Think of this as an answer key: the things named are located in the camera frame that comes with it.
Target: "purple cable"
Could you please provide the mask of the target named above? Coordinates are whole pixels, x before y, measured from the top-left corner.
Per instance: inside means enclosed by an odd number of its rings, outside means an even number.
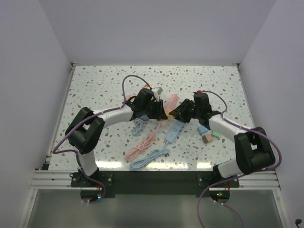
[[[252,130],[252,129],[250,129],[250,128],[243,127],[243,126],[241,126],[241,125],[238,125],[238,124],[236,124],[236,123],[234,123],[234,122],[231,122],[230,120],[226,119],[226,118],[224,117],[224,113],[228,110],[228,106],[227,106],[227,103],[225,102],[225,100],[224,100],[220,95],[218,95],[218,94],[216,94],[216,93],[214,93],[214,92],[212,92],[212,91],[205,91],[205,90],[203,90],[202,92],[203,92],[203,93],[211,93],[211,94],[214,94],[215,96],[217,96],[217,97],[224,103],[224,105],[225,105],[225,110],[224,110],[223,112],[221,112],[221,114],[220,114],[221,117],[222,117],[222,119],[223,119],[224,121],[226,121],[228,124],[231,124],[231,125],[234,126],[234,127],[238,127],[238,128],[240,128],[240,129],[242,129],[242,130],[249,131],[249,132],[252,132],[252,133],[254,133],[254,134],[258,134],[258,135],[264,137],[265,139],[267,139],[267,140],[275,147],[275,149],[276,149],[276,151],[277,151],[277,153],[278,153],[278,157],[279,157],[278,163],[277,163],[276,165],[274,165],[273,167],[269,168],[269,169],[266,168],[266,169],[261,170],[261,171],[271,171],[271,170],[275,170],[277,167],[280,166],[280,164],[281,164],[281,162],[282,162],[282,154],[281,154],[280,149],[278,148],[278,146],[275,144],[275,142],[274,142],[272,139],[270,139],[268,136],[266,136],[266,135],[264,135],[264,134],[262,134],[262,133],[260,133],[260,132],[257,132],[257,131],[255,131],[255,130]],[[244,176],[246,176],[246,174],[242,174],[242,175],[240,175],[240,176],[238,176],[238,177],[236,177],[236,178],[239,179],[239,178],[244,177]],[[199,219],[199,223],[201,224],[201,226],[202,226],[203,228],[205,228],[205,226],[204,226],[204,224],[203,224],[203,221],[201,220],[200,213],[199,213],[199,212],[200,212],[200,201],[201,201],[201,198],[203,197],[203,195],[204,195],[210,188],[212,188],[212,187],[214,187],[214,186],[216,186],[216,185],[225,183],[225,182],[227,182],[227,181],[231,181],[231,180],[233,180],[233,179],[235,179],[235,177],[230,177],[230,178],[228,178],[228,179],[224,179],[224,180],[221,180],[221,181],[219,181],[219,182],[217,182],[217,183],[211,184],[211,185],[209,185],[209,186],[201,193],[201,195],[199,196],[198,203],[197,203],[197,206],[196,206],[196,213],[197,213],[197,216],[198,216],[198,219]],[[243,228],[243,227],[244,227],[244,221],[243,221],[241,215],[240,215],[235,209],[233,209],[232,207],[230,207],[229,205],[224,204],[224,206],[227,207],[227,208],[229,208],[229,209],[231,209],[232,211],[234,211],[234,212],[237,214],[237,216],[239,217],[239,219],[240,219],[240,221],[241,221],[241,225],[242,225],[242,228]]]
[[[151,86],[148,84],[148,82],[146,81],[146,80],[144,80],[143,78],[141,78],[141,77],[139,77],[139,76],[137,76],[137,75],[128,75],[128,76],[126,76],[124,79],[123,79],[123,82],[122,82],[122,90],[123,90],[123,105],[121,106],[121,107],[116,107],[116,108],[110,108],[110,109],[107,109],[107,110],[104,110],[103,112],[99,112],[99,113],[97,113],[97,114],[94,114],[94,115],[92,115],[92,116],[89,116],[88,118],[86,118],[86,119],[84,119],[84,120],[82,120],[81,122],[79,122],[75,127],[73,127],[72,128],[72,130],[68,133],[68,134],[66,134],[66,136],[54,147],[54,149],[53,149],[53,151],[52,151],[52,153],[53,154],[59,154],[59,153],[65,153],[65,152],[74,152],[75,154],[76,154],[76,160],[77,160],[77,163],[78,163],[78,166],[79,166],[79,168],[80,168],[80,170],[81,170],[81,172],[84,174],[84,176],[87,178],[87,179],[89,179],[90,181],[93,181],[93,182],[95,182],[95,183],[97,183],[97,184],[100,184],[101,186],[102,186],[102,188],[103,188],[103,194],[102,194],[102,196],[99,198],[99,199],[97,199],[96,201],[93,201],[93,202],[91,202],[91,203],[96,203],[96,202],[98,202],[99,200],[101,200],[104,196],[105,196],[105,186],[104,186],[104,184],[102,183],[102,182],[100,182],[100,181],[97,181],[97,180],[94,180],[94,179],[92,179],[92,178],[90,178],[86,173],[85,173],[85,171],[84,171],[84,169],[82,168],[82,166],[81,166],[81,164],[80,164],[80,161],[79,161],[79,153],[76,151],[76,150],[72,150],[72,149],[70,149],[70,150],[62,150],[62,151],[57,151],[58,150],[58,148],[62,145],[62,143],[78,128],[78,127],[80,127],[80,126],[82,126],[85,122],[87,122],[88,120],[90,120],[90,119],[92,119],[92,118],[94,118],[94,117],[96,117],[96,116],[99,116],[99,115],[101,115],[101,114],[103,114],[103,113],[107,113],[107,112],[110,112],[110,111],[115,111],[115,110],[118,110],[118,109],[121,109],[121,108],[123,108],[124,106],[125,106],[125,102],[126,102],[126,97],[125,97],[125,91],[124,91],[124,82],[125,82],[125,80],[127,79],[127,78],[129,78],[129,77],[136,77],[136,78],[139,78],[139,79],[141,79],[142,81],[144,81],[148,86],[149,86],[149,88],[150,89],[152,89],[151,88]]]

